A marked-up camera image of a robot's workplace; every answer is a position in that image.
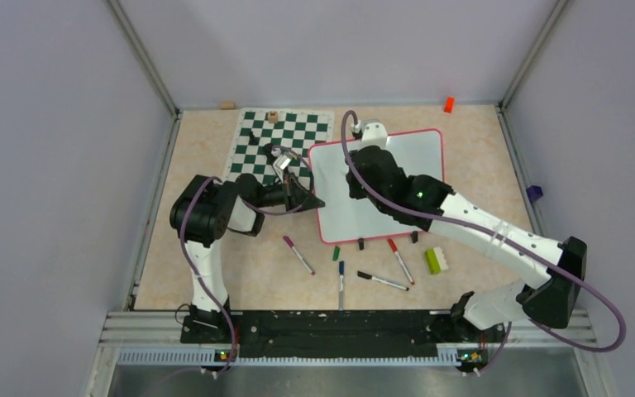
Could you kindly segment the pink framed whiteboard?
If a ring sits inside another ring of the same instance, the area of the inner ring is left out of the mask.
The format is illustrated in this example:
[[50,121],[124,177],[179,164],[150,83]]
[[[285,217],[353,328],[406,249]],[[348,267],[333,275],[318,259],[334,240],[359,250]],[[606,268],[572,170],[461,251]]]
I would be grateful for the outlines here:
[[325,244],[402,236],[424,230],[429,221],[381,203],[353,177],[350,156],[361,177],[378,194],[410,210],[441,213],[453,189],[444,181],[443,136],[437,129],[389,136],[382,149],[361,148],[349,140],[313,146],[308,152],[315,194],[325,205],[317,210],[319,235]]

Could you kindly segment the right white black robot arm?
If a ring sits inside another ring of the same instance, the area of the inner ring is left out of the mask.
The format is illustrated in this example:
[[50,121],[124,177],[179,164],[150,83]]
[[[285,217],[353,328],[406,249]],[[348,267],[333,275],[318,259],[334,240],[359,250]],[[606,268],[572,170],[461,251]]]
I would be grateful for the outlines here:
[[352,199],[369,199],[379,212],[465,244],[506,266],[518,280],[487,292],[464,294],[451,309],[451,328],[475,340],[499,323],[529,318],[551,329],[568,326],[579,294],[569,276],[585,276],[586,244],[527,232],[475,206],[450,185],[429,175],[406,175],[378,146],[346,151]]

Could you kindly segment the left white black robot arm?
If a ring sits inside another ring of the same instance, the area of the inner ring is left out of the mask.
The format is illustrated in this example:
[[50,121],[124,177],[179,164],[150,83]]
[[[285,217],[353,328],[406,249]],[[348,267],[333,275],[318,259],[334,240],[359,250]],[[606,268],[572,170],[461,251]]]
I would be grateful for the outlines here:
[[185,249],[193,277],[189,317],[213,342],[227,339],[232,331],[232,320],[222,313],[229,308],[229,294],[222,278],[221,239],[226,232],[257,236],[264,209],[276,206],[291,214],[323,208],[325,202],[293,173],[268,185],[252,174],[222,183],[195,175],[170,209],[170,226]]

